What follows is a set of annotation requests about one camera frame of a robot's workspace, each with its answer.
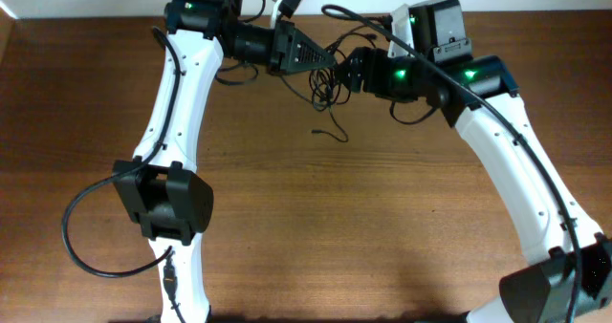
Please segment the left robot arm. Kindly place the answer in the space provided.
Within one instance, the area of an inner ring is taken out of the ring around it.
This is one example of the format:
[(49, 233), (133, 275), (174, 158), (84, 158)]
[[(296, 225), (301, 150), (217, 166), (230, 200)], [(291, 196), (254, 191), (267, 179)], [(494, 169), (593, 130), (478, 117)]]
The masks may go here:
[(335, 59), (290, 19), (302, 0), (273, 0), (267, 28), (240, 20), (242, 0), (171, 0), (154, 35), (166, 61), (153, 112), (130, 161), (116, 161), (115, 188), (157, 259), (162, 322), (207, 322), (202, 242), (213, 191), (197, 175), (210, 87), (224, 58), (271, 75), (331, 67)]

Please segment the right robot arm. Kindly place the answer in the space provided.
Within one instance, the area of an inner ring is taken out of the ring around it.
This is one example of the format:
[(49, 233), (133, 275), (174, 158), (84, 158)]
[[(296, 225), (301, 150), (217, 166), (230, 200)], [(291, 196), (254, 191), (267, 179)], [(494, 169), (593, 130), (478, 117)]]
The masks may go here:
[(357, 48), (336, 67), (337, 80), (392, 104), (424, 99), (441, 113), (486, 169), (527, 261), (457, 321), (572, 322), (608, 308), (611, 241), (551, 163), (504, 62), (473, 56), (460, 2), (404, 5), (376, 30), (388, 49)]

